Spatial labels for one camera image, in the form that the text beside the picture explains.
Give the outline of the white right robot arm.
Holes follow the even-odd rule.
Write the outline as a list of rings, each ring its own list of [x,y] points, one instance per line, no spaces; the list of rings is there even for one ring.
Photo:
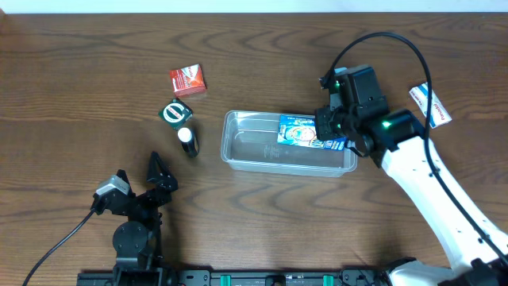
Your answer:
[[[349,103],[315,110],[320,140],[346,137],[410,197],[440,242],[449,266],[396,261],[389,285],[505,285],[507,235],[469,198],[437,154],[420,121],[387,104]]]

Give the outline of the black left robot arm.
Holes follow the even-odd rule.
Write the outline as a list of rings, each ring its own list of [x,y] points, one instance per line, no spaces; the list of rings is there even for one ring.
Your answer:
[[[148,162],[147,181],[152,189],[115,199],[114,215],[127,221],[114,232],[113,246],[117,252],[114,285],[177,285],[178,275],[164,264],[161,242],[162,214],[159,208],[171,202],[171,193],[178,188],[176,178],[160,155],[153,152]]]

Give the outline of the blue cooling patch box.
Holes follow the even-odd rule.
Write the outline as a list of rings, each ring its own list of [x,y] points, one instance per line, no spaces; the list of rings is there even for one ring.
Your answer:
[[[282,114],[279,118],[278,144],[342,151],[346,141],[346,138],[327,141],[318,140],[315,122],[312,117]]]

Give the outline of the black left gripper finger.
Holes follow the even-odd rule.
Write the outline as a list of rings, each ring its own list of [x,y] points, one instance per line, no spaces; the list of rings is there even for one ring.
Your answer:
[[[130,185],[130,182],[129,182],[129,179],[128,179],[128,176],[127,176],[127,173],[125,170],[123,169],[118,169],[117,170],[117,176],[122,179],[128,186],[128,191],[126,192],[127,195],[133,195],[133,190],[131,188],[131,185]]]
[[[154,184],[157,189],[163,191],[172,192],[178,189],[177,179],[157,152],[151,153],[148,162],[147,182]]]

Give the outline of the white Panadol box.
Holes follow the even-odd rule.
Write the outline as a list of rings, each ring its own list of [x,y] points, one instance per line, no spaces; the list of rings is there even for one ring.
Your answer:
[[[427,117],[427,106],[428,106],[428,95],[429,88],[428,83],[422,83],[416,87],[413,87],[409,91],[410,97],[416,102],[421,112]],[[432,91],[432,103],[431,103],[431,115],[429,125],[432,129],[450,123],[452,117],[448,111],[444,108],[440,99],[437,97],[434,91]]]

